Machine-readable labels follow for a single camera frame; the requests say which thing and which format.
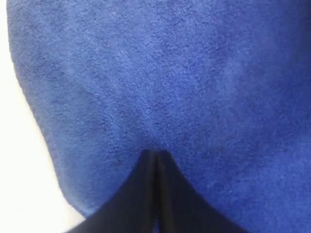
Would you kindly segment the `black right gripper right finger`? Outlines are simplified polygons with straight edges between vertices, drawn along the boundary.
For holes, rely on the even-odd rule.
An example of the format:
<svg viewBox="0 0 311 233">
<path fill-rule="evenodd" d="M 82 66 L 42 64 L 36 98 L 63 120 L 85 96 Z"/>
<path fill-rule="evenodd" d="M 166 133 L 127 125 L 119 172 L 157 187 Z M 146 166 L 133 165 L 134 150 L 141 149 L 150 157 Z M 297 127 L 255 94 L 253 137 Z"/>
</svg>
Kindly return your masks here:
<svg viewBox="0 0 311 233">
<path fill-rule="evenodd" d="M 171 154 L 156 153 L 161 233 L 244 233 L 206 202 L 179 170 Z"/>
</svg>

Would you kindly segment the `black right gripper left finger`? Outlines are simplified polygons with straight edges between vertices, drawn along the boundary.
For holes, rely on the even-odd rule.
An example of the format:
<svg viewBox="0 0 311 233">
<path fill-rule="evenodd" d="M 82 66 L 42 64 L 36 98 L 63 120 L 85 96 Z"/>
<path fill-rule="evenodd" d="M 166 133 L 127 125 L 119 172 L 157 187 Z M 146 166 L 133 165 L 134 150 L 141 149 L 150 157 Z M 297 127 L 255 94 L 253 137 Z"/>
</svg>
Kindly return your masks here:
<svg viewBox="0 0 311 233">
<path fill-rule="evenodd" d="M 152 233 L 156 155 L 143 150 L 113 197 L 69 233 Z"/>
</svg>

